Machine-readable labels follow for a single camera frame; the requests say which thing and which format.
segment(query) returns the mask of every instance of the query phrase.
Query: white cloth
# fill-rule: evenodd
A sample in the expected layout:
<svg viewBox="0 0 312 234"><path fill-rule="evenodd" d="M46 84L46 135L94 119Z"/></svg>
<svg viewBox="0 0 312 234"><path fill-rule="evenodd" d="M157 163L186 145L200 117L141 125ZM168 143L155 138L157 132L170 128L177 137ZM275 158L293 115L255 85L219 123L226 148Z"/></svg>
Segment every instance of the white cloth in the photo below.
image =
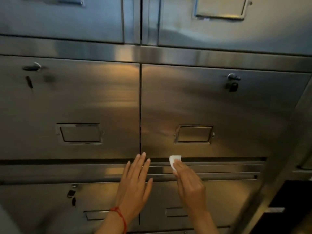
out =
<svg viewBox="0 0 312 234"><path fill-rule="evenodd" d="M171 167L172 167L172 169L173 169L174 171L176 171L176 169L174 168L174 160L177 159L177 160L180 160L180 161L181 161L181 157L182 157L182 156L180 156L180 155L171 155L171 156L169 157L170 165L171 165Z"/></svg>

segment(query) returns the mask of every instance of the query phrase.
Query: cabinet panel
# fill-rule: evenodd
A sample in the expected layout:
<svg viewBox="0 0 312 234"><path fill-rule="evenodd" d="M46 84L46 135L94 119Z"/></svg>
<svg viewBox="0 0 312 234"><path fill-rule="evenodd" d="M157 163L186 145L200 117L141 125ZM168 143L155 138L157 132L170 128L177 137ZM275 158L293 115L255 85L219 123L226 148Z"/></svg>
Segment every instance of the cabinet panel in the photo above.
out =
<svg viewBox="0 0 312 234"><path fill-rule="evenodd" d="M218 227L230 226L241 212L256 180L204 181L207 208ZM176 182L156 182L140 215L140 229L180 230L192 228L186 210L182 208Z"/></svg>
<svg viewBox="0 0 312 234"><path fill-rule="evenodd" d="M138 64L0 59L1 159L131 158L138 153ZM22 70L34 62L40 71ZM77 138L86 141L72 141Z"/></svg>
<svg viewBox="0 0 312 234"><path fill-rule="evenodd" d="M121 0L1 0L1 3L1 34L123 42Z"/></svg>
<svg viewBox="0 0 312 234"><path fill-rule="evenodd" d="M161 0L158 44L311 55L311 5L312 0Z"/></svg>
<svg viewBox="0 0 312 234"><path fill-rule="evenodd" d="M153 157L268 157L309 78L300 73L143 65L142 151ZM181 126L212 131L206 130L206 137L192 131L196 140L198 135L205 139L181 143Z"/></svg>
<svg viewBox="0 0 312 234"><path fill-rule="evenodd" d="M103 220L88 220L87 214L112 208L118 185L78 184L75 206L67 197L72 184L1 186L0 202L25 234L90 234ZM137 229L138 218L129 225L129 231Z"/></svg>

